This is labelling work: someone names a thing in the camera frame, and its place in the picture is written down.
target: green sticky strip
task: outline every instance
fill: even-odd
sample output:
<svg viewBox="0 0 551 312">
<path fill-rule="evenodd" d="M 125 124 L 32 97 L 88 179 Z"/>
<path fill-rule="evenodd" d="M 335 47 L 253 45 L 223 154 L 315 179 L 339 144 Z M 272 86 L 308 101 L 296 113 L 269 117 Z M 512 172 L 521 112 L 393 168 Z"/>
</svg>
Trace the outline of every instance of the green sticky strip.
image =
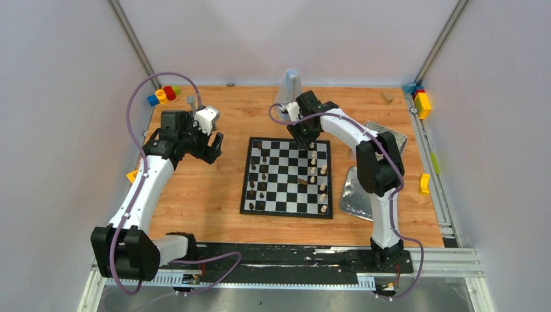
<svg viewBox="0 0 551 312">
<path fill-rule="evenodd" d="M 434 167 L 434 171 L 439 176 L 440 175 L 440 168 L 438 168 L 438 163 L 436 162 L 436 155 L 434 155 L 433 152 L 431 152 L 431 160 L 432 160 L 432 165 Z"/>
</svg>

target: wooden tabletop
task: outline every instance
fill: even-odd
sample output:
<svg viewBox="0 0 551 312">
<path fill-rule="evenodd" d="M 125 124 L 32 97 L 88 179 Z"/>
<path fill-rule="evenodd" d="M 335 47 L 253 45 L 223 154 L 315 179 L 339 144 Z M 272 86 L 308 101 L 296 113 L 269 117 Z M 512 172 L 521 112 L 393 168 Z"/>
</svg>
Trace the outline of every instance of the wooden tabletop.
<svg viewBox="0 0 551 312">
<path fill-rule="evenodd" d="M 181 90 L 182 95 L 175 101 L 157 106 L 148 133 L 160 126 L 163 110 L 190 110 L 186 96 L 194 94 L 193 89 L 182 86 Z M 203 242 L 369 245 L 373 223 L 339 209 L 344 180 L 348 169 L 355 166 L 355 160 L 350 158 L 350 148 L 328 133 L 322 133 L 319 139 L 331 141 L 333 219 L 240 214 L 249 137 L 291 138 L 284 125 L 268 117 L 268 107 L 274 101 L 277 87 L 202 86 L 199 90 L 203 104 L 220 111 L 216 126 L 224 134 L 222 156 L 211 165 L 191 155 L 184 157 L 155 209 L 149 231 L 152 239 L 159 239 L 167 232 L 182 231 L 195 234 L 197 240 Z M 371 120 L 407 135 L 402 157 L 405 188 L 398 198 L 400 231 L 426 247 L 442 247 L 432 200 L 418 193 L 423 167 L 402 91 L 398 88 L 312 90 L 320 101 L 335 102 L 362 124 Z M 381 92 L 391 93 L 394 101 L 385 104 Z M 410 242 L 405 245 L 416 246 Z"/>
</svg>

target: gray floor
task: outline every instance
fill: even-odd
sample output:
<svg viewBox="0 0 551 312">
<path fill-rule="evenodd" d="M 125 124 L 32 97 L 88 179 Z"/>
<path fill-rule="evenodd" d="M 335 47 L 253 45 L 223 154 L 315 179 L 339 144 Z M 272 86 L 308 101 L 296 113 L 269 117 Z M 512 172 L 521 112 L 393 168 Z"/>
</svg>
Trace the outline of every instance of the gray floor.
<svg viewBox="0 0 551 312">
<path fill-rule="evenodd" d="M 402 291 L 411 279 L 400 280 Z M 105 287 L 105 309 L 131 311 L 167 293 L 170 288 L 144 287 L 136 296 L 126 296 L 114 286 Z M 150 304 L 140 311 L 473 311 L 462 278 L 421 278 L 417 288 L 406 298 L 385 302 L 375 299 L 371 292 L 361 291 L 302 291 L 259 289 L 211 289 L 197 296 L 170 296 Z"/>
</svg>

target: gray wall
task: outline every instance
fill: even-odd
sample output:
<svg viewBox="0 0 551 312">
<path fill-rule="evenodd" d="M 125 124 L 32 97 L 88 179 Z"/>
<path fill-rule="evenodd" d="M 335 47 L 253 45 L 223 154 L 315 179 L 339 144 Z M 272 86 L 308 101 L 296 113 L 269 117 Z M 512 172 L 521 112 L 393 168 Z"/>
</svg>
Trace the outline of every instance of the gray wall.
<svg viewBox="0 0 551 312">
<path fill-rule="evenodd" d="M 409 83 L 457 0 L 121 0 L 157 71 L 201 84 Z M 173 83 L 162 77 L 163 83 Z"/>
<path fill-rule="evenodd" d="M 136 164 L 124 112 L 145 75 L 106 1 L 2 1 L 0 30 L 0 310 L 75 311 Z"/>
<path fill-rule="evenodd" d="M 455 222 L 498 311 L 548 311 L 550 1 L 477 0 L 425 87 Z"/>
</svg>

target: chessboard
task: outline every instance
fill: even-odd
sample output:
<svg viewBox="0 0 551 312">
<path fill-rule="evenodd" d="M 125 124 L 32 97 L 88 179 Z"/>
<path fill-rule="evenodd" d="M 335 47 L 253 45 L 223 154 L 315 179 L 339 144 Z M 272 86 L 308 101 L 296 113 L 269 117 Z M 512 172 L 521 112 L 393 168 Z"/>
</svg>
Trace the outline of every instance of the chessboard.
<svg viewBox="0 0 551 312">
<path fill-rule="evenodd" d="M 329 141 L 304 150 L 293 139 L 249 139 L 241 213 L 333 218 L 331 187 Z"/>
</svg>

